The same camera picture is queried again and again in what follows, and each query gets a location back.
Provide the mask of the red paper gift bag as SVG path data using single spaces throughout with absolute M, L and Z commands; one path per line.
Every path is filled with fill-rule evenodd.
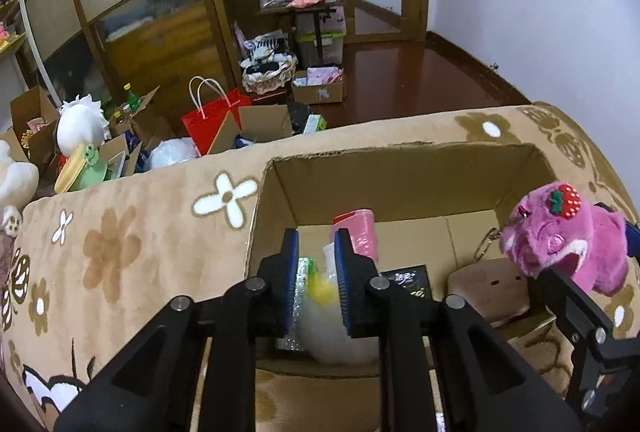
M 216 92 L 218 98 L 205 103 L 202 99 L 204 87 Z M 250 106 L 252 102 L 238 88 L 226 92 L 218 80 L 213 78 L 194 76 L 188 89 L 194 109 L 183 114 L 181 121 L 198 153 L 206 155 L 226 116 L 231 114 L 236 124 L 240 125 L 239 109 L 241 106 Z

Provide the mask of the cream white large plush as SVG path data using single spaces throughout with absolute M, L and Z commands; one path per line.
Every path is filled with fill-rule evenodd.
M 9 143 L 1 140 L 1 230 L 9 237 L 15 238 L 20 232 L 22 210 L 35 196 L 38 183 L 38 167 L 15 161 Z

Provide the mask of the green frog plush toy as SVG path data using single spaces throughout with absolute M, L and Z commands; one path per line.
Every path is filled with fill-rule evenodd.
M 105 181 L 107 163 L 93 144 L 79 146 L 70 157 L 68 164 L 73 164 L 72 171 L 75 173 L 70 186 L 71 191 L 86 189 Z

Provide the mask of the white fluffy plush yellow pompoms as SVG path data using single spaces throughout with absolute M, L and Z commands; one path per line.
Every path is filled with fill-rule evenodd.
M 361 366 L 378 359 L 378 340 L 352 339 L 344 326 L 333 252 L 325 248 L 324 265 L 312 263 L 297 320 L 298 340 L 323 365 Z

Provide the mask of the open cardboard box left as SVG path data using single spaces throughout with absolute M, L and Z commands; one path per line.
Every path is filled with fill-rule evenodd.
M 30 162 L 45 169 L 55 154 L 58 110 L 41 87 L 30 88 L 10 102 L 14 133 Z

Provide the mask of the wicker basket with items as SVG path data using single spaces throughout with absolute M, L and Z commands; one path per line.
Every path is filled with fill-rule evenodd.
M 282 30 L 244 40 L 242 48 L 242 86 L 250 94 L 262 96 L 293 80 L 297 57 L 290 51 L 288 36 Z

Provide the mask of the white round plush toy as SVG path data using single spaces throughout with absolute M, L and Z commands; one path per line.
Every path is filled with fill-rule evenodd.
M 58 108 L 56 143 L 65 158 L 69 158 L 80 145 L 99 148 L 111 138 L 107 119 L 100 100 L 90 94 L 64 101 Z

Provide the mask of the black small box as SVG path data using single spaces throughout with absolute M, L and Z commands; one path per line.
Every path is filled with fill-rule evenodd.
M 423 264 L 384 270 L 382 276 L 390 282 L 388 291 L 391 296 L 404 290 L 419 299 L 433 299 L 430 278 L 428 278 L 426 266 Z

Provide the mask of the small cardboard box floor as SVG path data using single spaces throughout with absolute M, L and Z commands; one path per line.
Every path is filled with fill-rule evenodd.
M 337 66 L 297 71 L 292 92 L 295 101 L 305 104 L 340 103 L 347 96 L 344 71 Z

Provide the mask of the pink face plush pouch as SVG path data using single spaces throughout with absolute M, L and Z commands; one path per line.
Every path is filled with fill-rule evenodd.
M 448 293 L 462 296 L 493 327 L 530 308 L 527 279 L 506 257 L 454 271 L 448 277 Z

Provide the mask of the pink strawberry bear plush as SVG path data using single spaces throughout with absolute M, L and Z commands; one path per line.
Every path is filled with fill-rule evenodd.
M 557 268 L 587 293 L 612 296 L 628 274 L 626 219 L 555 181 L 524 196 L 500 233 L 500 251 L 532 278 Z

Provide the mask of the pink white plastic bag roll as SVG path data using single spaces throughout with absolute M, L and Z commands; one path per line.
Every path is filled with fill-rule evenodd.
M 378 237 L 372 210 L 358 209 L 337 215 L 332 223 L 331 237 L 340 229 L 348 231 L 352 248 L 357 254 L 378 262 Z

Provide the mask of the green bottle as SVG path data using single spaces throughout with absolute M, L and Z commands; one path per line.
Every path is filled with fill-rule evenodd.
M 141 99 L 134 92 L 134 90 L 132 89 L 130 83 L 127 83 L 124 86 L 124 92 L 126 92 L 126 100 L 127 100 L 127 104 L 129 106 L 130 110 L 132 112 L 137 111 L 139 109 L 139 106 L 140 106 L 140 103 L 141 103 Z

